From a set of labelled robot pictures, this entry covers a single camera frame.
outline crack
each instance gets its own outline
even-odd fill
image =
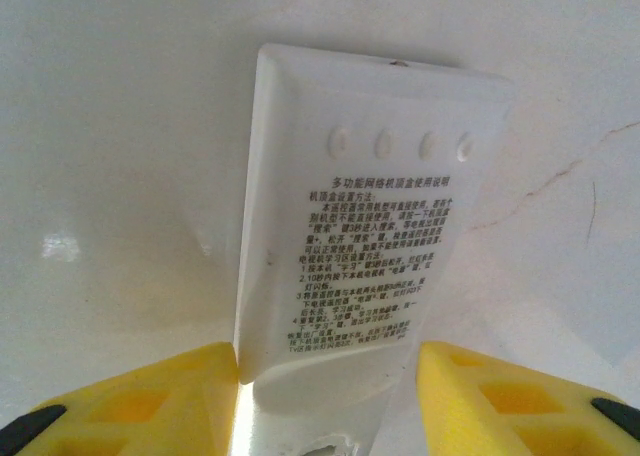
[[[593,181],[593,210],[591,211],[591,221],[589,222],[589,230],[587,231],[587,240],[585,242],[586,247],[589,247],[589,239],[591,239],[591,230],[593,229],[593,220],[596,219],[596,206],[598,200],[596,198],[596,182]]]
[[[504,216],[495,219],[493,221],[490,221],[488,223],[483,223],[483,224],[478,224],[476,226],[472,226],[471,228],[469,228],[469,232],[470,231],[478,231],[481,229],[487,229],[487,228],[491,228],[493,226],[497,226],[500,223],[505,222],[507,219],[511,218],[512,216],[515,216],[516,214],[518,214],[520,212],[520,210],[522,209],[523,205],[531,198],[535,198],[537,197],[542,191],[544,191],[545,189],[547,189],[549,186],[552,186],[554,184],[556,184],[558,181],[560,181],[562,178],[564,178],[565,176],[569,175],[576,167],[580,166],[582,163],[584,163],[584,160],[586,158],[588,158],[591,154],[593,154],[595,151],[597,151],[600,146],[604,143],[606,143],[609,139],[611,139],[613,136],[616,136],[624,131],[627,131],[631,128],[635,128],[636,126],[640,126],[640,121],[636,121],[634,123],[629,123],[625,126],[622,126],[620,128],[615,128],[612,129],[610,131],[607,131],[607,133],[600,138],[600,140],[598,140],[598,142],[596,144],[594,144],[591,149],[587,152],[587,155],[584,158],[580,158],[580,159],[576,159],[575,161],[572,161],[571,163],[569,163],[569,165],[563,169],[562,171],[558,171],[556,174],[554,174],[551,178],[547,179],[542,186],[540,186],[538,189],[535,189],[533,191],[529,191],[527,194],[524,195],[524,197],[518,202],[518,204],[516,204],[516,206],[509,211],[507,214],[505,214]],[[594,204],[595,204],[595,183],[594,183]],[[589,227],[589,236],[591,235],[591,227]]]

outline label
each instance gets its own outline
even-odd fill
[[[290,352],[407,336],[452,210],[442,196],[449,181],[334,178],[329,189],[309,193]]]

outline black rubber tip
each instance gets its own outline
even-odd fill
[[[15,456],[27,444],[62,416],[67,408],[61,404],[47,406],[10,422],[0,429],[0,456]]]
[[[640,409],[606,398],[594,398],[591,406],[640,442]]]

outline instruction label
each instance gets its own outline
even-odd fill
[[[290,352],[407,335],[453,206],[451,198],[429,198],[442,194],[429,189],[449,181],[334,178],[328,189],[309,193]]]

